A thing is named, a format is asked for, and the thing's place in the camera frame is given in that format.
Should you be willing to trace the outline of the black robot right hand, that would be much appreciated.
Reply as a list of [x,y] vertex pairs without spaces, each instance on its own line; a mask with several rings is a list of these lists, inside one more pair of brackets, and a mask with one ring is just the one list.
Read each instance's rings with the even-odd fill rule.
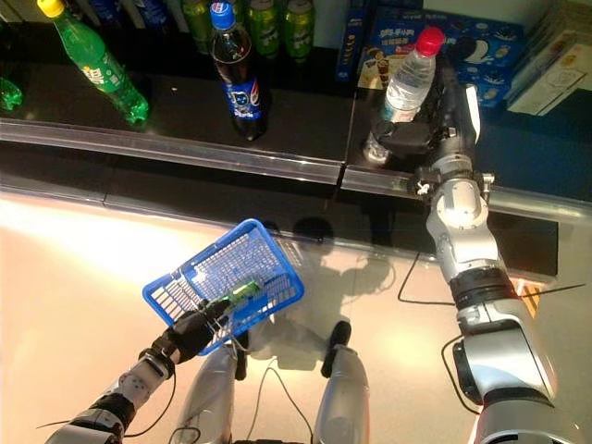
[[452,154],[474,159],[479,132],[475,87],[459,83],[449,59],[439,54],[421,111],[410,121],[394,122],[375,110],[363,153],[375,165],[395,161],[433,164]]

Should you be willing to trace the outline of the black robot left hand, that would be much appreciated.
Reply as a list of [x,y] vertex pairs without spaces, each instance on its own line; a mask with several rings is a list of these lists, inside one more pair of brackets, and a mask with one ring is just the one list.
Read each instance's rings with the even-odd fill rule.
[[213,339],[219,330],[219,319],[229,307],[229,300],[219,300],[186,312],[153,345],[173,364],[185,363]]

